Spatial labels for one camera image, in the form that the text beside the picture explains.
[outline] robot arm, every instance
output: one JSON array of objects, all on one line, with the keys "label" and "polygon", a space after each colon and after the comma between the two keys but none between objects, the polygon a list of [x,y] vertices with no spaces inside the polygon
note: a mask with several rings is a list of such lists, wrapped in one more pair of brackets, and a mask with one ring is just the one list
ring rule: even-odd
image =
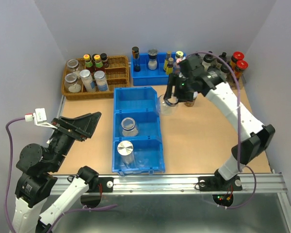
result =
[{"label": "robot arm", "polygon": [[[199,55],[192,55],[183,59],[180,63],[181,73],[179,75],[170,74],[167,84],[164,102],[170,107],[179,102],[193,100],[194,92],[201,93],[209,99],[232,124],[235,130],[238,129],[237,97],[229,87],[220,71],[211,69],[204,71]],[[176,103],[171,103],[169,99],[177,98]],[[265,126],[257,120],[241,103],[241,168],[247,165],[252,159],[264,151],[273,135],[275,129],[272,125]],[[200,190],[209,191],[209,186],[213,189],[226,190],[229,181],[238,173],[237,168],[237,145],[231,150],[231,157],[216,172],[215,177],[206,182],[205,187]]]},{"label": "robot arm", "polygon": [[29,144],[20,153],[16,167],[23,174],[16,186],[16,211],[13,227],[16,233],[46,233],[59,215],[67,211],[73,203],[89,189],[98,184],[98,173],[82,167],[69,188],[40,215],[43,204],[50,195],[57,178],[48,172],[57,172],[74,141],[91,138],[101,113],[86,114],[76,118],[54,118],[46,122],[44,109],[36,109],[33,114],[36,125],[54,129],[47,148]]}]

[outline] silver lid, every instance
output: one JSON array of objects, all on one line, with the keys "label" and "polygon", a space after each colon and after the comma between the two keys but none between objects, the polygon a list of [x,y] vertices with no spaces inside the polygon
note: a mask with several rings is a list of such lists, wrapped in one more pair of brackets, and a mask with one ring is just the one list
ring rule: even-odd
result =
[{"label": "silver lid", "polygon": [[99,71],[96,71],[95,73],[94,73],[94,78],[95,79],[103,79],[105,77],[105,72],[103,72],[103,71],[101,71],[101,70],[99,70]]},{"label": "silver lid", "polygon": [[127,117],[122,120],[122,128],[127,131],[131,131],[135,128],[136,122],[133,118]]},{"label": "silver lid", "polygon": [[74,68],[78,68],[79,66],[79,61],[78,60],[75,60],[75,59],[71,59],[69,61],[67,61],[67,67],[71,68],[71,69],[74,69]]},{"label": "silver lid", "polygon": [[66,76],[65,76],[65,81],[67,82],[67,83],[74,83],[76,80],[77,80],[77,75],[76,74],[74,74],[74,73],[70,73],[70,74],[67,74]]},{"label": "silver lid", "polygon": [[91,72],[87,69],[84,69],[80,72],[80,77],[83,79],[88,78],[89,76],[91,76]]},{"label": "silver lid", "polygon": [[134,150],[134,146],[130,141],[122,141],[117,146],[117,152],[122,156],[130,155]]}]

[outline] white wall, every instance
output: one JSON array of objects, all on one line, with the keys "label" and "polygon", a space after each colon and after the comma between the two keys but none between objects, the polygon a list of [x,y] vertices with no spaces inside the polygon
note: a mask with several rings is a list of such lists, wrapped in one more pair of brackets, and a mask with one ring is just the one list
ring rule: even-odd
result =
[{"label": "white wall", "polygon": [[[60,102],[60,80],[65,61],[33,0],[0,0],[0,233],[8,232],[3,214],[9,166],[9,141],[5,124],[45,107],[52,120]],[[9,209],[13,219],[15,187],[21,172],[15,163],[29,143],[43,143],[51,130],[33,123],[11,127],[15,153]]]},{"label": "white wall", "polygon": [[245,59],[248,98],[256,117],[276,129],[267,155],[291,200],[291,0],[276,2]]},{"label": "white wall", "polygon": [[85,53],[246,52],[275,0],[35,0],[65,59]]}]

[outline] metal frame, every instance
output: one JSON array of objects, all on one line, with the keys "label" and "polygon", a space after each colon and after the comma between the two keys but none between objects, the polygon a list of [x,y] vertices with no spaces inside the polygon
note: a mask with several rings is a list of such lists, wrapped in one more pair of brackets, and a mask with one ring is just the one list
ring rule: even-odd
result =
[{"label": "metal frame", "polygon": [[[62,115],[66,98],[62,96],[57,117]],[[287,226],[291,232],[291,205],[287,196],[287,187],[282,174],[260,173],[256,174],[256,193],[277,193],[284,213]],[[100,177],[113,177],[113,192],[106,195],[202,195],[218,194],[218,192],[200,192],[194,188],[200,176],[213,176],[213,174],[192,175],[134,175],[121,177],[118,175],[100,175]],[[61,195],[69,186],[66,175],[56,176],[58,181],[51,191],[51,195]],[[242,182],[242,191],[234,193],[249,194],[253,192],[254,179],[252,174],[239,174]]]}]

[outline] blue bin compartment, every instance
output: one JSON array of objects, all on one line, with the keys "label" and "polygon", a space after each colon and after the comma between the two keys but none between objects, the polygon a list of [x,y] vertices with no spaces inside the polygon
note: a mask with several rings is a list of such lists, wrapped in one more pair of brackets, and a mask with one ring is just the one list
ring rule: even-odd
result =
[{"label": "blue bin compartment", "polygon": [[152,87],[126,87],[114,89],[114,113],[156,109],[157,92]]},{"label": "blue bin compartment", "polygon": [[129,141],[134,146],[135,163],[129,166],[123,163],[121,155],[117,152],[117,145],[120,141],[115,141],[113,143],[112,172],[117,172],[121,176],[139,173],[152,175],[157,171],[165,172],[163,147],[160,140],[134,138]]},{"label": "blue bin compartment", "polygon": [[121,122],[124,118],[131,117],[135,120],[138,127],[137,136],[156,136],[161,138],[161,129],[160,129],[160,117],[156,112],[131,112],[131,113],[116,113],[114,117],[113,125],[113,137],[122,137],[122,140],[126,140],[122,136],[120,129]]},{"label": "blue bin compartment", "polygon": [[[175,59],[175,52],[171,54],[171,57]],[[132,56],[131,56],[131,66],[130,73],[133,78],[134,86],[147,86],[147,85],[167,85],[168,75],[164,71],[166,53],[159,52],[157,55],[158,65],[156,70],[150,70],[147,66],[149,62],[149,56],[147,53],[140,54],[140,66],[141,70],[139,72],[134,71]]]}]

